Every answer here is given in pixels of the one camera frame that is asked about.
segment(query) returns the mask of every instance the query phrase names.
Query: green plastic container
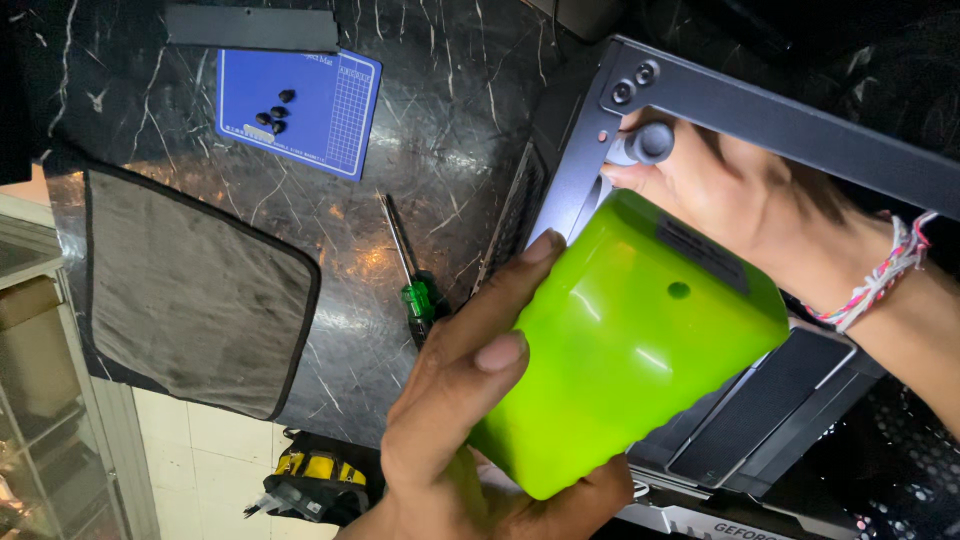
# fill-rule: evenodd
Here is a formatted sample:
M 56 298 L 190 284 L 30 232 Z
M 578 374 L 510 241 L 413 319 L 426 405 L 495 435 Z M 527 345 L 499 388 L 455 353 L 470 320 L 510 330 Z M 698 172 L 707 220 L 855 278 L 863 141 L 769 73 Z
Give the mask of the green plastic container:
M 597 209 L 516 327 L 530 366 L 468 442 L 539 500 L 788 334 L 770 278 L 626 189 Z

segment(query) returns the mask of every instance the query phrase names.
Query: gray microfiber cloth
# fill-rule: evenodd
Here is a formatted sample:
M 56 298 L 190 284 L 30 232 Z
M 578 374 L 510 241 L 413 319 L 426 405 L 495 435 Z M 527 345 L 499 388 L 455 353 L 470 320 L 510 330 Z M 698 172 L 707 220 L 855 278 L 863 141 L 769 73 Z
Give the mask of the gray microfiber cloth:
M 86 172 L 98 354 L 178 398 L 279 414 L 320 289 L 306 254 L 129 171 Z

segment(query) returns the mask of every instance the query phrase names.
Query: blue magnetic project mat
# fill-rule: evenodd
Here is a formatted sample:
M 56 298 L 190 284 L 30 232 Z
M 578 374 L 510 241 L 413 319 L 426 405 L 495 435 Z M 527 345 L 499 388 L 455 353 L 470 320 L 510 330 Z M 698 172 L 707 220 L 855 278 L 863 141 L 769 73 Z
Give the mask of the blue magnetic project mat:
M 380 84 L 378 61 L 342 51 L 304 55 L 220 51 L 217 132 L 270 152 L 358 181 Z M 287 104 L 277 95 L 293 89 Z M 287 128 L 274 136 L 256 123 L 258 112 L 284 107 Z

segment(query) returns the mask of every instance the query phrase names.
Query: black marble countertop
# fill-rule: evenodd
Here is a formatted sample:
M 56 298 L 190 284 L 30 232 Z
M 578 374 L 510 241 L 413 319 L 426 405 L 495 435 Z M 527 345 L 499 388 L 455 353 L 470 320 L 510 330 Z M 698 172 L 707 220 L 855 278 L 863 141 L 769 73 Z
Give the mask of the black marble countertop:
M 165 46 L 156 0 L 12 9 L 35 129 L 315 257 L 320 301 L 276 421 L 376 447 L 417 350 L 398 298 L 402 267 L 374 195 L 395 197 L 419 268 L 435 276 L 451 306 L 465 301 L 545 75 L 558 64 L 551 25 L 517 0 L 255 5 L 333 8 L 344 48 L 383 63 L 361 182 L 217 135 L 216 51 Z M 48 177 L 70 288 L 83 306 L 83 180 L 51 170 Z M 77 316 L 82 324 L 86 314 Z M 84 351 L 90 358 L 89 344 Z M 88 363 L 93 375 L 109 377 Z

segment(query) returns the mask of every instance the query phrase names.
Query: friendship bracelet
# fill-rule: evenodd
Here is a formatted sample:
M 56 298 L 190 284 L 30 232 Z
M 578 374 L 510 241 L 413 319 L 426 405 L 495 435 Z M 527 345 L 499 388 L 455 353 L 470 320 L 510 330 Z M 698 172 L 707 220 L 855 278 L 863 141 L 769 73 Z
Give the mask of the friendship bracelet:
M 840 333 L 846 332 L 857 317 L 870 309 L 874 302 L 883 298 L 903 272 L 911 266 L 920 268 L 921 262 L 926 257 L 926 250 L 930 247 L 930 241 L 924 235 L 923 227 L 937 215 L 934 211 L 924 212 L 913 221 L 913 227 L 909 229 L 900 218 L 893 216 L 894 245 L 890 257 L 875 268 L 873 274 L 865 278 L 867 283 L 853 290 L 853 296 L 845 306 L 835 311 L 818 313 L 804 304 L 807 313 L 820 322 L 834 325 Z

